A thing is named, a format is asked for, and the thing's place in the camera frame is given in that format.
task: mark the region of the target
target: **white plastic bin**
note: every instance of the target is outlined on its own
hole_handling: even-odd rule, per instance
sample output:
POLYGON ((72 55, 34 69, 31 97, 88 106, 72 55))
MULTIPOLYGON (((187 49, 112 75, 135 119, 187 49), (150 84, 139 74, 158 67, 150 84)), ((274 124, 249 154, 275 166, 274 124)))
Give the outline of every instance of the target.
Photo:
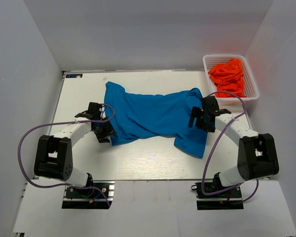
MULTIPOLYGON (((243 94, 247 97, 242 98, 245 102, 249 100, 256 100, 259 97, 259 91, 254 80, 254 77, 251 73, 249 64, 245 57, 236 54, 212 54, 205 55, 203 57, 203 63, 205 68, 206 79, 209 87, 209 91, 215 92, 217 91, 217 87, 214 85, 214 82, 209 78, 208 72, 218 63, 227 63, 230 59, 240 59, 242 62, 243 68, 243 80, 245 83, 243 94)), ((218 102, 222 104, 234 104, 240 103, 238 98, 219 98, 216 97, 218 102)))

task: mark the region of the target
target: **red cloth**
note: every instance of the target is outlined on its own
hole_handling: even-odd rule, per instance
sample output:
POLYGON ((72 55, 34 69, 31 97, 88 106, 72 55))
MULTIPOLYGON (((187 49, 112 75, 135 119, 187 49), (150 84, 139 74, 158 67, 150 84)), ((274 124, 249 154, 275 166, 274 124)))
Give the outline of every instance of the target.
MULTIPOLYGON (((243 94, 244 81, 240 59, 230 59, 228 63, 216 64, 209 72, 210 79, 217 86, 217 90, 232 92, 239 97, 243 94)), ((227 93, 218 93, 217 97, 233 97, 227 93)))

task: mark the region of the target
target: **black clamp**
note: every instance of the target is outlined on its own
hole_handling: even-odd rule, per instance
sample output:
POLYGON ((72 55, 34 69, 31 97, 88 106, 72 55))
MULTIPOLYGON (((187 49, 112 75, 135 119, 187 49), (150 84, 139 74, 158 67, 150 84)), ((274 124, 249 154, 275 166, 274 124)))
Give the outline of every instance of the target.
POLYGON ((192 127, 196 118, 195 126, 206 132, 215 132, 215 117, 223 114, 231 114, 227 109, 219 109, 215 96, 207 96, 201 99, 202 108, 193 107, 188 126, 192 127))
MULTIPOLYGON (((83 111, 75 116, 75 118, 83 117, 89 120, 106 120, 108 117, 102 118, 103 105, 90 102, 88 110, 83 111)), ((99 143, 109 143, 109 136, 113 135, 117 137, 117 134, 110 121, 107 122, 93 122, 91 123, 91 129, 97 136, 99 143)))

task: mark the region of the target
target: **crumpled blue cloth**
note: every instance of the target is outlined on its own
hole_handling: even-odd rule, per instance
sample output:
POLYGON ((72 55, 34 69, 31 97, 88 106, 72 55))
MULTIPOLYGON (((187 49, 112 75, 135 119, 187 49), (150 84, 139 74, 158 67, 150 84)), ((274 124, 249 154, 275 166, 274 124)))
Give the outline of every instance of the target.
MULTIPOLYGON (((115 109, 111 124, 118 137, 111 136, 113 146, 139 138, 175 136, 175 146, 203 157, 207 132, 188 127, 192 107, 202 107, 198 88, 168 95, 130 94, 113 82, 107 82, 106 88, 104 103, 115 109)), ((106 109, 106 116, 112 116, 111 109, 106 109)))

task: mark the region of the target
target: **tabletop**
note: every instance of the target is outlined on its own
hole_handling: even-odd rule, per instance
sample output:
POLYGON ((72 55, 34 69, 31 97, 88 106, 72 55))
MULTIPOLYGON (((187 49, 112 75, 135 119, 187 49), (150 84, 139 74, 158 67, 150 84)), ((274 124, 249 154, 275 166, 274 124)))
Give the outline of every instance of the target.
MULTIPOLYGON (((83 73, 81 78, 65 78, 54 122, 71 121, 88 108, 89 102, 104 102, 105 84, 120 84, 129 93, 162 94, 199 88, 209 94, 205 72, 145 71, 83 73)), ((221 106, 234 115, 241 105, 221 106)), ((246 116, 240 118, 249 127, 246 116)), ((51 134, 63 126, 53 126, 51 134)), ((112 146, 99 144, 94 133, 88 133, 73 147, 74 166, 91 173, 95 180, 181 180, 201 179, 208 154, 220 132, 209 133, 203 158, 185 154, 174 144, 174 137, 152 137, 112 146)), ((220 140, 207 171, 207 178, 237 164, 238 147, 226 136, 220 140)))

